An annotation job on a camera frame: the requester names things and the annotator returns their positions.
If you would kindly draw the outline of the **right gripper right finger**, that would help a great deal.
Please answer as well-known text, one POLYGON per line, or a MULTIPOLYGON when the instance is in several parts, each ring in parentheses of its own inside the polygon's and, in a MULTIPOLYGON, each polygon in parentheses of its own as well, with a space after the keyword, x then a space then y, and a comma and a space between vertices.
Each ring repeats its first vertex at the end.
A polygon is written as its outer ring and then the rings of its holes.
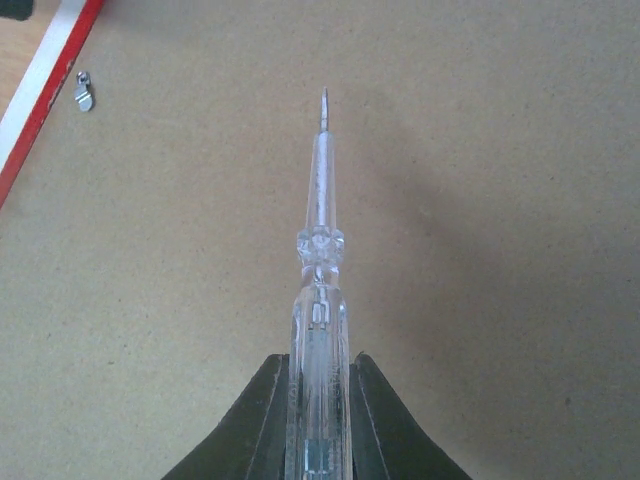
POLYGON ((470 479, 423 431, 366 353, 350 365, 350 411, 357 479, 470 479))

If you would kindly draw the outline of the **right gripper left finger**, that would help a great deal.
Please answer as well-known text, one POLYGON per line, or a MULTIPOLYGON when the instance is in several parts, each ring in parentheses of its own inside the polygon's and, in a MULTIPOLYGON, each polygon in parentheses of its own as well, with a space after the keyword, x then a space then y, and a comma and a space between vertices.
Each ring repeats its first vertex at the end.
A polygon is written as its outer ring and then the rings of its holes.
POLYGON ((282 479, 289 356, 268 356, 216 428, 166 479, 282 479))

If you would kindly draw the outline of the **small clear-handled screwdriver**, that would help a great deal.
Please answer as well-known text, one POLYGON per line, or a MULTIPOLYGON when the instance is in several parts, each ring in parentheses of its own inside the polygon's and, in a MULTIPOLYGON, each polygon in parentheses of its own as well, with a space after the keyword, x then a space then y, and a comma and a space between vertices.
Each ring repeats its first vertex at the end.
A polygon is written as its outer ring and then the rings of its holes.
POLYGON ((321 95, 306 222, 297 235, 301 286, 292 311, 284 476, 353 476, 348 314, 339 286, 345 240, 337 227, 335 145, 321 95))

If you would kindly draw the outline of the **red picture frame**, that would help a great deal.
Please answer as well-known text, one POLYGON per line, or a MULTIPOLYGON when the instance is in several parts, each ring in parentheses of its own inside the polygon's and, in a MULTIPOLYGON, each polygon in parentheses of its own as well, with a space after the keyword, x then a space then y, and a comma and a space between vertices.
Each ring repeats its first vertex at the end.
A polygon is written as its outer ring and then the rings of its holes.
POLYGON ((1 475, 158 479, 290 347, 320 96, 353 353, 477 479, 639 475, 635 1, 109 1, 1 210, 1 475))

